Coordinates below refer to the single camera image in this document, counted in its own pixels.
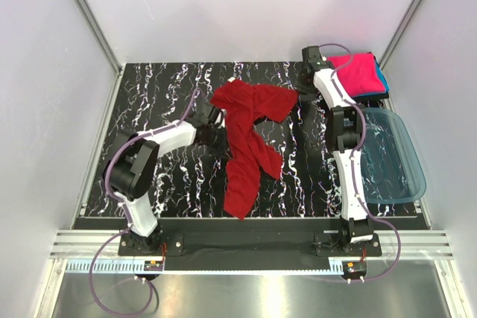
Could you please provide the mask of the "red t shirt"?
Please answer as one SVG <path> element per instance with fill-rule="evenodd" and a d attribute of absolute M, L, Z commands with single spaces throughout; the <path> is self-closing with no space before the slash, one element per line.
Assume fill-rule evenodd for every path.
<path fill-rule="evenodd" d="M 255 122 L 281 123 L 298 100 L 293 89 L 267 84 L 250 85 L 233 79 L 217 89 L 211 103 L 223 109 L 232 158 L 227 163 L 224 211 L 245 219 L 259 194 L 261 173 L 280 179 L 282 155 L 254 130 Z"/>

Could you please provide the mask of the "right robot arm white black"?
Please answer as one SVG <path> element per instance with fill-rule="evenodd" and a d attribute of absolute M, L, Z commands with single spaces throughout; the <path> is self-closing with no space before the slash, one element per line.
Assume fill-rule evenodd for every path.
<path fill-rule="evenodd" d="M 338 70 L 321 53 L 319 45 L 302 49 L 302 74 L 299 91 L 320 94 L 328 113 L 325 140 L 338 169 L 341 188 L 340 229 L 328 249 L 345 255 L 380 255 L 373 218 L 364 203 L 361 175 L 361 149 L 364 146 L 366 121 L 364 107 L 356 103 L 338 79 Z"/>

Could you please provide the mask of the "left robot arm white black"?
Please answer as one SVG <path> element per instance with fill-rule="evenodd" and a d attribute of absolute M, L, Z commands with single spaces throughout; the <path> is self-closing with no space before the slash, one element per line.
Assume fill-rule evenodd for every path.
<path fill-rule="evenodd" d="M 121 235 L 122 251 L 153 255 L 165 249 L 162 228 L 153 213 L 148 191 L 158 159 L 171 151 L 192 145 L 207 146 L 213 154 L 226 154 L 226 111 L 204 103 L 187 108 L 178 120 L 163 127 L 118 134 L 113 154 L 103 171 L 107 195 L 124 210 L 127 231 Z"/>

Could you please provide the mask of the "folded pink t shirt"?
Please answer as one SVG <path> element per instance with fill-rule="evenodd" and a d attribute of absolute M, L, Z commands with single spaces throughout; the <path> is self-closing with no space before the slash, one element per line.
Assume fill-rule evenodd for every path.
<path fill-rule="evenodd" d="M 355 54 L 351 64 L 338 70 L 338 79 L 352 98 L 388 92 L 373 53 Z"/>

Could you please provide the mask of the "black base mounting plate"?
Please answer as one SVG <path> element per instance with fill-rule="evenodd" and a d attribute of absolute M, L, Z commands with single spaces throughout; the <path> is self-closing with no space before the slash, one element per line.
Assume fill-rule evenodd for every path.
<path fill-rule="evenodd" d="M 325 258 L 378 258 L 380 255 L 345 255 L 329 250 L 340 229 L 338 218 L 166 218 L 159 220 L 165 249 L 153 255 L 123 252 L 120 256 L 172 258 L 185 267 L 205 261 L 265 262 L 272 265 L 296 264 L 310 267 Z"/>

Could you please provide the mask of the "clear blue plastic bin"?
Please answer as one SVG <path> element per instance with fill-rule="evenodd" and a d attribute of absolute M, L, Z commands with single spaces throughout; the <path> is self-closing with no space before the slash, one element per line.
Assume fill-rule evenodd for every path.
<path fill-rule="evenodd" d="M 426 178 L 403 120 L 383 108 L 369 107 L 364 115 L 361 175 L 366 202 L 394 205 L 420 200 Z"/>

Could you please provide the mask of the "right aluminium frame post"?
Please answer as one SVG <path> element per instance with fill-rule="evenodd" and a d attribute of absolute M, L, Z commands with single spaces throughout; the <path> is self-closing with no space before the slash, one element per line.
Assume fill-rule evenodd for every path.
<path fill-rule="evenodd" d="M 425 0 L 411 0 L 409 5 L 407 6 L 399 24 L 394 31 L 391 40 L 389 41 L 383 55 L 379 59 L 379 67 L 380 69 L 384 69 L 388 64 L 389 60 L 391 59 L 393 53 L 397 49 L 400 41 L 402 40 L 405 32 L 407 31 L 408 27 L 410 26 L 412 20 L 417 15 L 418 10 L 423 5 Z"/>

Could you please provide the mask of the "aluminium frame post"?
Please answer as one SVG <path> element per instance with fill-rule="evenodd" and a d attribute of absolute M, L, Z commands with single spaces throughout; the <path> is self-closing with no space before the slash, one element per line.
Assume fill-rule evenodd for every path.
<path fill-rule="evenodd" d="M 405 32 L 407 31 L 408 27 L 410 26 L 412 20 L 417 15 L 418 10 L 423 5 L 425 0 L 411 0 L 409 5 L 407 6 L 399 24 L 394 31 L 391 40 L 389 41 L 383 55 L 379 59 L 379 67 L 380 69 L 384 69 L 388 64 L 389 60 L 391 59 L 393 53 L 397 49 L 400 41 L 402 40 Z"/>
<path fill-rule="evenodd" d="M 95 41 L 105 56 L 110 68 L 113 70 L 116 76 L 118 76 L 122 70 L 122 64 L 117 59 L 112 47 L 110 46 L 98 20 L 92 12 L 91 7 L 87 0 L 74 0 L 78 7 L 82 17 L 84 18 L 89 30 L 91 31 Z"/>

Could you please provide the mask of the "aluminium front rail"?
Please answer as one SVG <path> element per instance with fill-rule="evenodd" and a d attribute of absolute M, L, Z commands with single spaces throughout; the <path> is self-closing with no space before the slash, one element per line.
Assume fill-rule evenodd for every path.
<path fill-rule="evenodd" d="M 100 246 L 114 236 L 115 230 L 60 230 L 53 243 L 51 258 L 91 258 Z M 451 260 L 452 250 L 446 233 L 442 230 L 402 230 L 397 235 L 390 230 L 376 234 L 385 259 L 397 253 L 401 243 L 402 260 Z"/>

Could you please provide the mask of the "left aluminium frame post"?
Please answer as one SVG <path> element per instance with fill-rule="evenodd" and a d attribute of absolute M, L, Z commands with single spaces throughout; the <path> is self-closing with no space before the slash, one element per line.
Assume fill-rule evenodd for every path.
<path fill-rule="evenodd" d="M 116 76 L 118 76 L 122 70 L 122 64 L 117 59 L 112 47 L 110 46 L 98 20 L 92 12 L 91 7 L 87 0 L 74 0 L 78 7 L 82 17 L 84 18 L 89 30 L 91 31 L 95 41 L 105 56 L 110 68 L 113 70 Z"/>

